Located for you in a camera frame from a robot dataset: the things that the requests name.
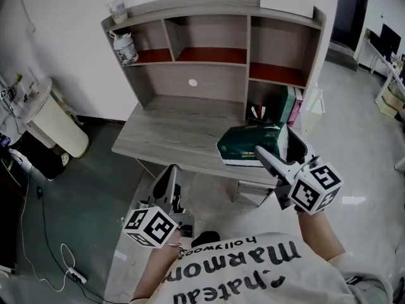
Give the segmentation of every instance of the red shelf panel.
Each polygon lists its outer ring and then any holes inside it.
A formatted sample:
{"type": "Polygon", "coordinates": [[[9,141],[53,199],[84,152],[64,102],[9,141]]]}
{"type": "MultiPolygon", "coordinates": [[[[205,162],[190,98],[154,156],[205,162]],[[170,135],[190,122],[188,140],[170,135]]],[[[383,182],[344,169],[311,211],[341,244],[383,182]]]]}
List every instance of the red shelf panel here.
{"type": "Polygon", "coordinates": [[[162,49],[146,49],[138,51],[139,63],[157,63],[157,62],[171,62],[170,50],[168,48],[162,49]]]}
{"type": "Polygon", "coordinates": [[[176,61],[246,64],[246,50],[224,47],[187,47],[176,61]]]}
{"type": "Polygon", "coordinates": [[[300,70],[264,63],[251,63],[249,78],[290,84],[302,88],[305,88],[306,85],[300,70]]]}

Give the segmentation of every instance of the green book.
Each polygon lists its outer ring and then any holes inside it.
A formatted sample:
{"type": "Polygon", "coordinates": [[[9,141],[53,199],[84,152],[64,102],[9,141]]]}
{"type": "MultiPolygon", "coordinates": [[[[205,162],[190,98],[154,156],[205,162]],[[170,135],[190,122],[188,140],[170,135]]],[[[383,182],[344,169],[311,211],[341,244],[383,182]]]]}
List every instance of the green book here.
{"type": "Polygon", "coordinates": [[[231,127],[216,144],[222,162],[242,167],[262,167],[254,147],[262,146],[281,159],[287,157],[288,130],[285,123],[231,127]]]}
{"type": "Polygon", "coordinates": [[[280,107],[278,111],[278,117],[276,120],[280,123],[287,123],[289,120],[294,102],[296,101],[296,93],[294,87],[290,85],[282,88],[280,96],[280,107]]]}

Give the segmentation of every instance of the white wall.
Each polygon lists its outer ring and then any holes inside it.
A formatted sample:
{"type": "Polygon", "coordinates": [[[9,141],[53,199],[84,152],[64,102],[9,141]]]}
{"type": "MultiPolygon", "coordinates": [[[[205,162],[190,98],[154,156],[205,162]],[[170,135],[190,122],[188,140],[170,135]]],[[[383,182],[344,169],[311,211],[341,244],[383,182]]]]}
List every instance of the white wall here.
{"type": "MultiPolygon", "coordinates": [[[[100,22],[108,16],[111,0],[25,0],[36,32],[27,32],[19,0],[5,0],[0,11],[0,73],[9,82],[15,72],[29,84],[35,75],[54,77],[67,100],[82,115],[126,120],[136,98],[113,56],[100,22]]],[[[127,0],[130,4],[153,0],[127,0]]],[[[332,31],[337,0],[316,0],[332,31]]],[[[316,64],[319,75],[328,39],[316,64]]]]}
{"type": "MultiPolygon", "coordinates": [[[[382,24],[388,25],[394,32],[402,37],[401,45],[398,49],[398,55],[405,54],[405,0],[368,0],[366,18],[364,19],[363,33],[364,36],[366,28],[371,29],[377,35],[380,35],[382,24]]],[[[354,58],[360,57],[359,61],[368,67],[371,66],[373,60],[373,53],[367,46],[364,47],[359,55],[361,44],[363,40],[359,41],[354,58]]],[[[377,61],[375,70],[381,74],[387,74],[387,67],[381,62],[377,61]]]]}

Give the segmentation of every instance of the gray floor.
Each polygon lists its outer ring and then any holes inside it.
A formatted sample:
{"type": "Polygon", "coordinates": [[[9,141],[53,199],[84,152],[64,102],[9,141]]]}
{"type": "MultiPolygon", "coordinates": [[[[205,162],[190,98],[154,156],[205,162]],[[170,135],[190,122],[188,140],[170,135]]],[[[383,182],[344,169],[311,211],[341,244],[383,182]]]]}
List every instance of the gray floor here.
{"type": "MultiPolygon", "coordinates": [[[[87,286],[101,295],[122,220],[142,172],[136,160],[111,152],[120,129],[115,125],[87,127],[85,130],[91,140],[89,150],[81,159],[72,159],[66,170],[51,182],[43,180],[43,176],[33,170],[35,179],[44,189],[47,234],[56,258],[63,264],[59,247],[66,243],[75,255],[76,266],[88,278],[87,286]]],[[[23,227],[27,255],[37,273],[60,288],[63,275],[46,248],[41,201],[36,197],[35,182],[29,189],[23,227]]],[[[18,277],[11,279],[0,275],[0,297],[7,304],[91,303],[70,281],[60,293],[45,282],[37,281],[23,257],[20,231],[17,273],[18,277]]]]}
{"type": "MultiPolygon", "coordinates": [[[[334,231],[348,252],[375,265],[395,287],[405,271],[405,178],[394,163],[405,155],[405,139],[402,125],[381,114],[374,103],[382,84],[365,70],[353,72],[325,62],[319,86],[326,113],[310,141],[345,182],[325,210],[334,231]]],[[[215,230],[223,239],[271,231],[301,235],[293,208],[281,212],[272,197],[259,208],[232,203],[231,183],[194,176],[187,208],[196,217],[197,234],[215,230]]],[[[105,297],[124,302],[131,299],[149,250],[124,234],[116,250],[105,297]]]]}

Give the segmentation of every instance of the circular hole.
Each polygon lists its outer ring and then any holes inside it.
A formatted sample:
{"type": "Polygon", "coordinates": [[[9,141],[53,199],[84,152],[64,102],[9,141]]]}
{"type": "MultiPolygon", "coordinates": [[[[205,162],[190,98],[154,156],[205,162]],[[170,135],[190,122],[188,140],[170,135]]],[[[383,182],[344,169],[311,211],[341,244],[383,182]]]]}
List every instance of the circular hole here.
{"type": "Polygon", "coordinates": [[[192,86],[192,87],[196,87],[198,85],[198,83],[194,79],[190,79],[189,80],[189,85],[192,86]]]}

